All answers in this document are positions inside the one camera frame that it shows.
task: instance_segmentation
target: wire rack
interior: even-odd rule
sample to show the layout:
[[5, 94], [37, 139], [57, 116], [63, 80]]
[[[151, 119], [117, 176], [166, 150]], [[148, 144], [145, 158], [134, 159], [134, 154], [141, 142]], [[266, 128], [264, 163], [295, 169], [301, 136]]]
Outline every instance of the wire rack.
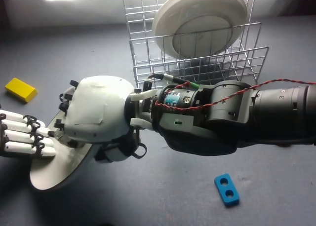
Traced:
[[[196, 51], [199, 34], [211, 33], [211, 36], [223, 36], [229, 28], [155, 37], [152, 32], [152, 22], [166, 1], [123, 0], [133, 72], [139, 88], [142, 88], [144, 80], [152, 73], [167, 73], [199, 84], [215, 84], [223, 80], [257, 83], [269, 48], [257, 47], [261, 23], [250, 23], [255, 0], [244, 0], [248, 11], [247, 24], [230, 28], [242, 30], [239, 39], [232, 46], [226, 47], [220, 54], [193, 59], [183, 59], [180, 51], [179, 58], [168, 56], [165, 50], [161, 50], [156, 44], [157, 39], [172, 37], [180, 43], [182, 39], [195, 38], [192, 44], [195, 44], [193, 48]], [[156, 88], [165, 86], [165, 81], [154, 80], [154, 86]]]

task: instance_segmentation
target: gray tabletop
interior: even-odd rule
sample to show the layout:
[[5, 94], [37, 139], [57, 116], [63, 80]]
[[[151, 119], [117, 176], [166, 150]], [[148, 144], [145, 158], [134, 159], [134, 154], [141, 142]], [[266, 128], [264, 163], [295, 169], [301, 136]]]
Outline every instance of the gray tabletop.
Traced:
[[[263, 20], [259, 43], [270, 51], [259, 81], [316, 81], [316, 17]], [[134, 83], [125, 25], [32, 29], [0, 34], [0, 103], [49, 123], [71, 79], [115, 75]], [[38, 95], [22, 105], [5, 95], [18, 77]], [[275, 83], [265, 88], [290, 87]], [[90, 163], [66, 187], [38, 192], [30, 163], [0, 158], [0, 225], [107, 223], [114, 226], [314, 226], [316, 148], [256, 145], [227, 156], [171, 150], [157, 133], [142, 132], [146, 157]], [[214, 178], [229, 173], [240, 205], [224, 207]]]

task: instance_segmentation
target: blue block with holes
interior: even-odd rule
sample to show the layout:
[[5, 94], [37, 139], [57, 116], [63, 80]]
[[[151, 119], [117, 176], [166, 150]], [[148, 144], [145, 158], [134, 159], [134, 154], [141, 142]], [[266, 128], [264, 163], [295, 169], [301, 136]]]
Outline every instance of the blue block with holes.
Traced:
[[239, 194], [228, 173], [216, 177], [214, 182], [226, 207], [239, 204]]

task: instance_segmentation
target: yellow block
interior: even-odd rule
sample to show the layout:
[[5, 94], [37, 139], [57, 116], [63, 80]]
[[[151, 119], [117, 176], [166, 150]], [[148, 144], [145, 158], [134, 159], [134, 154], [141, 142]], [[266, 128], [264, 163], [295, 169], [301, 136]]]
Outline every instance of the yellow block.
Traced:
[[8, 92], [17, 96], [19, 99], [23, 100], [24, 102], [31, 101], [35, 95], [37, 95], [37, 91], [35, 88], [31, 87], [30, 85], [24, 83], [23, 81], [13, 78], [6, 86]]

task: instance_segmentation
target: wall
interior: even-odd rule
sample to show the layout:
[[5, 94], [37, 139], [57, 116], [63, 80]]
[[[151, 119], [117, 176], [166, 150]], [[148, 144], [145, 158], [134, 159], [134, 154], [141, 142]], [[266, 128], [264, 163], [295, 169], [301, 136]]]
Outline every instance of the wall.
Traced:
[[[4, 0], [13, 28], [124, 23], [122, 0]], [[293, 0], [256, 0], [253, 17], [277, 16]]]

